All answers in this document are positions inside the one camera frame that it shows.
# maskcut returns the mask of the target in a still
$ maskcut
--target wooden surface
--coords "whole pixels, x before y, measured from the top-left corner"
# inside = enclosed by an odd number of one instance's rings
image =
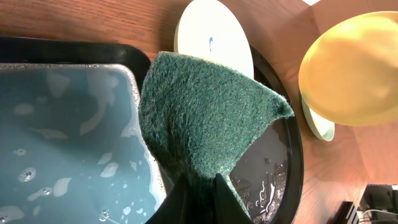
[[[313,7],[320,33],[360,14],[398,11],[396,0],[321,0]],[[370,184],[398,184],[398,122],[353,128]]]
[[[189,2],[1,0],[0,35],[130,44],[153,60],[160,50],[172,51],[175,27]],[[313,8],[301,0],[221,2],[238,18],[249,43],[274,67],[292,99],[301,127],[305,157],[305,184],[295,223],[326,223],[333,219],[342,201],[358,204],[368,183],[361,151],[363,147],[372,151],[372,147],[380,144],[372,138],[375,129],[346,126],[336,127],[332,142],[318,140],[303,118],[297,79],[301,59],[320,36],[320,30],[324,32],[328,26],[350,14],[334,17],[330,22],[322,16],[327,4],[313,13]]]

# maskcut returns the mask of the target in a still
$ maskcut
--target green sponge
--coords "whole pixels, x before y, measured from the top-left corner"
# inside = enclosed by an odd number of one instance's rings
[[[238,71],[168,52],[152,63],[139,105],[150,152],[172,181],[187,178],[200,207],[216,173],[226,178],[271,122],[293,115],[285,98]]]

